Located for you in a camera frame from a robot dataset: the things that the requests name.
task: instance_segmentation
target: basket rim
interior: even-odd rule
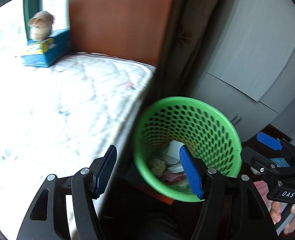
[[[153,111],[154,108],[159,109],[161,106],[171,103],[173,104],[173,101],[189,101],[189,104],[192,105],[193,103],[199,105],[202,105],[202,110],[208,112],[209,114],[211,112],[214,112],[215,115],[219,115],[220,118],[222,118],[226,124],[224,124],[225,127],[229,126],[229,130],[233,132],[234,139],[233,139],[233,144],[236,146],[234,147],[234,159],[233,159],[233,166],[236,167],[235,170],[238,170],[237,174],[236,172],[233,172],[233,174],[229,174],[230,177],[236,177],[241,169],[241,150],[242,150],[242,145],[241,141],[239,139],[238,133],[236,132],[234,126],[231,124],[231,122],[216,108],[213,106],[202,102],[200,100],[194,99],[194,98],[188,98],[188,97],[167,97],[160,99],[156,102],[154,102],[152,105],[150,105],[148,108],[146,108],[139,118],[136,128],[135,128],[135,135],[134,135],[134,163],[140,173],[140,175],[143,177],[143,179],[156,191],[159,193],[170,197],[175,200],[179,201],[184,201],[184,202],[199,202],[203,200],[199,200],[196,195],[194,194],[188,194],[185,192],[180,192],[172,189],[171,187],[165,185],[162,183],[156,176],[153,175],[153,173],[150,171],[148,168],[147,164],[144,161],[143,157],[143,150],[141,148],[141,145],[139,143],[140,141],[140,134],[141,131],[143,130],[143,125],[146,122],[146,120],[150,117],[150,112]]]

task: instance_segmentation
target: green plastic basket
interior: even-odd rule
[[[230,121],[214,107],[192,98],[161,99],[145,110],[136,127],[134,162],[145,181],[172,199],[197,202],[193,193],[162,183],[147,161],[172,140],[183,142],[194,157],[223,175],[236,177],[241,168],[241,142]]]

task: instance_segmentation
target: bed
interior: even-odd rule
[[[102,157],[118,160],[155,68],[104,55],[65,55],[50,68],[0,65],[0,230],[15,240],[48,174],[71,176]],[[94,201],[99,212],[104,194]],[[70,232],[75,231],[67,198]]]

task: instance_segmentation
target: cardboard box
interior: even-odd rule
[[[52,31],[44,41],[29,40],[21,53],[22,64],[34,67],[49,67],[70,49],[70,30]]]

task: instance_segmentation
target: window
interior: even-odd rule
[[[0,58],[17,56],[26,42],[23,0],[12,0],[0,7]]]
[[[54,15],[53,30],[70,28],[69,0],[41,0],[40,10]]]

